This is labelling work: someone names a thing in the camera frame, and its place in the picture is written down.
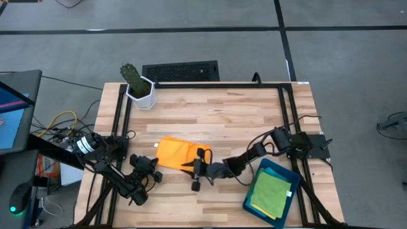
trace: blue tray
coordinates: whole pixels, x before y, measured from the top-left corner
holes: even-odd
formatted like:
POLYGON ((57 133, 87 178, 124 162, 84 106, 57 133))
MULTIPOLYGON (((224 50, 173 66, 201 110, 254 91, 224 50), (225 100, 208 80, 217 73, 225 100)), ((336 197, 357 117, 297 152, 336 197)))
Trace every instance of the blue tray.
POLYGON ((250 207, 245 205, 248 197, 246 197, 243 202, 243 209, 246 210, 247 212, 259 217, 260 219, 266 221, 267 223, 273 225, 274 227, 280 229, 280 228, 283 228, 286 223, 288 210, 290 209, 291 202, 293 201, 293 198, 294 198, 294 194, 297 190, 298 184, 300 183, 300 176, 297 173, 290 171, 290 170, 272 162, 269 159, 266 159, 266 158, 262 159, 259 169, 260 168, 266 169, 268 167, 273 169, 276 173, 280 174, 281 176, 285 177, 287 179, 288 183, 291 183, 290 191, 293 194, 291 195, 291 197, 287 197, 286 206, 284 207, 284 212, 282 214, 282 217, 277 218, 277 219, 272 219, 267 216, 262 216, 262 215, 258 214, 256 211, 254 211, 253 209, 251 209, 250 207))

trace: potted cactus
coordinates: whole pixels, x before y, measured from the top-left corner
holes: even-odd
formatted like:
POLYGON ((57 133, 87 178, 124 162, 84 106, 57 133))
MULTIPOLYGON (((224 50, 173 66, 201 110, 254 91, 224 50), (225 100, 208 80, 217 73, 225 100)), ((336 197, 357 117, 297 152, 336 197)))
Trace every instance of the potted cactus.
POLYGON ((132 64, 125 64, 120 68, 120 73, 127 81, 126 94, 140 110, 150 110, 157 102, 154 83, 140 76, 132 64))

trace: cactus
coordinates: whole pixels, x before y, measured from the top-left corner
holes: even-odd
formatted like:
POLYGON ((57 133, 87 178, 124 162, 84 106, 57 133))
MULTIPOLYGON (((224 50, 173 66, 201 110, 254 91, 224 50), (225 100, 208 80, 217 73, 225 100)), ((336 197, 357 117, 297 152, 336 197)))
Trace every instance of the cactus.
POLYGON ((139 72, 132 64, 125 64, 120 68, 120 74, 131 87, 130 93, 135 98, 143 98, 150 93, 151 85, 140 78, 139 72))

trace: desk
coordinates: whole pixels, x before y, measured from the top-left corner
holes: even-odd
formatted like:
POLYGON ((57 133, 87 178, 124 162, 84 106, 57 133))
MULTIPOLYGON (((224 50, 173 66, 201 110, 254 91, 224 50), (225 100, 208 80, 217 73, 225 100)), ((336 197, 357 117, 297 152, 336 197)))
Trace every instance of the desk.
MULTIPOLYGON (((308 84, 293 83, 293 94, 298 116, 316 115, 311 88, 308 84)), ((119 94, 119 83, 106 83, 102 94, 94 130, 101 135, 110 135, 119 94)), ((129 130, 137 132, 130 140, 128 157, 123 162, 122 172, 129 174, 132 166, 128 159, 131 154, 155 157, 154 143, 165 135, 193 142, 210 144, 214 161, 241 155, 251 139, 283 125, 279 94, 275 88, 178 88, 156 89, 158 102, 151 111, 138 111, 132 106, 129 130)), ((126 97, 123 99, 124 113, 126 97)), ((304 118, 300 121, 302 131, 318 134, 321 131, 316 118, 304 118)), ((267 158, 291 169, 286 156, 267 158)), ((254 169, 261 160, 254 161, 254 169)), ((343 221, 335 182, 331 169, 318 159, 308 160, 314 184, 315 194, 327 210, 339 221, 343 221)), ((183 172, 157 167, 163 173, 163 181, 149 192, 147 202, 142 206, 132 204, 130 200, 118 197, 113 227, 174 227, 174 226, 270 226, 257 217, 245 212, 242 202, 248 187, 237 183, 235 179, 216 179, 211 186, 203 179, 198 193, 191 191, 191 178, 183 172)), ((86 201, 93 174, 85 171, 78 201, 75 220, 83 218, 86 201)), ((248 183, 251 179, 249 169, 239 177, 248 183)), ((102 177, 97 176, 91 195, 91 205, 100 193, 102 177)), ((102 216, 107 220, 108 197, 102 216)), ((308 221, 312 222, 309 199, 305 195, 308 221)), ((301 226, 298 201, 294 198, 286 226, 301 226)))

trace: computer mouse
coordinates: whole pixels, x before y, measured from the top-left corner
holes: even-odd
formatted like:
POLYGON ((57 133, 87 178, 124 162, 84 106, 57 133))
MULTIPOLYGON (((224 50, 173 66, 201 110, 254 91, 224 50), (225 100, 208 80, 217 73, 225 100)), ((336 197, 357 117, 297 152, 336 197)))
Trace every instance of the computer mouse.
POLYGON ((10 212, 20 214, 27 208, 31 196, 31 182, 19 184, 10 197, 10 212))

